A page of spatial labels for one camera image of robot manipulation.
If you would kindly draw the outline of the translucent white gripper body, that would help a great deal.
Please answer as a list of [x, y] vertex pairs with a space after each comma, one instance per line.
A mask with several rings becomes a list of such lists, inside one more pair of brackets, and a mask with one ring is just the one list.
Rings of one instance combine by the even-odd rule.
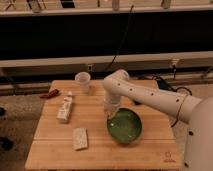
[[119, 103], [109, 103], [109, 102], [105, 101], [103, 104], [103, 107], [104, 107], [104, 114], [106, 115], [106, 117], [108, 119], [111, 119], [115, 116], [116, 112], [119, 110], [120, 104]]

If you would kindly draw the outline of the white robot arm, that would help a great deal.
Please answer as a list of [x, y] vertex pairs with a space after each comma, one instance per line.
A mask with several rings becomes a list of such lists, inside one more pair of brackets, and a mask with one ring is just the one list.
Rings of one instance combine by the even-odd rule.
[[182, 171], [213, 171], [213, 97], [139, 86], [121, 69], [103, 79], [104, 110], [113, 116], [122, 96], [128, 97], [188, 124]]

